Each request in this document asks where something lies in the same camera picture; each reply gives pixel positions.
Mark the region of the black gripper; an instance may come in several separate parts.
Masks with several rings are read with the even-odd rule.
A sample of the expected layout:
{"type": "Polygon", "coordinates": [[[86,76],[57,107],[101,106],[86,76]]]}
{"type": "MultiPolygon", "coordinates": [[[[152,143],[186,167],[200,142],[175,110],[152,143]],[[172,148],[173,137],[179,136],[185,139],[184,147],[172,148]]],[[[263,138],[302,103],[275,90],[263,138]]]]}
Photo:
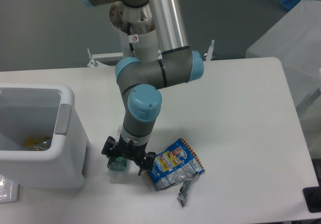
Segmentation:
{"type": "Polygon", "coordinates": [[[119,163],[117,162],[117,158],[119,157],[134,161],[139,167],[138,176],[140,176],[143,170],[152,170],[156,158],[155,152],[145,152],[146,146],[147,143],[139,146],[130,144],[122,137],[119,138],[117,144],[115,138],[109,136],[103,146],[101,154],[105,155],[108,159],[108,168],[119,168],[119,163]]]}

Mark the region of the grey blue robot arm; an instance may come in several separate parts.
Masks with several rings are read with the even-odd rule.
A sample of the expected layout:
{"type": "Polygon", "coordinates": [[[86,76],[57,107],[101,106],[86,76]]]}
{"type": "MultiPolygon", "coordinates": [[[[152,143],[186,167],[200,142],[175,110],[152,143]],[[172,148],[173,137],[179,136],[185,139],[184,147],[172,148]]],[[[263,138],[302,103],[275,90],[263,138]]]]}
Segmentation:
{"type": "Polygon", "coordinates": [[[123,39],[115,77],[125,116],[118,140],[108,137],[102,154],[109,165],[122,157],[151,170],[155,153],[145,149],[161,111],[160,89],[201,78],[202,56],[189,47],[179,0],[83,1],[111,4],[110,20],[123,39]]]}

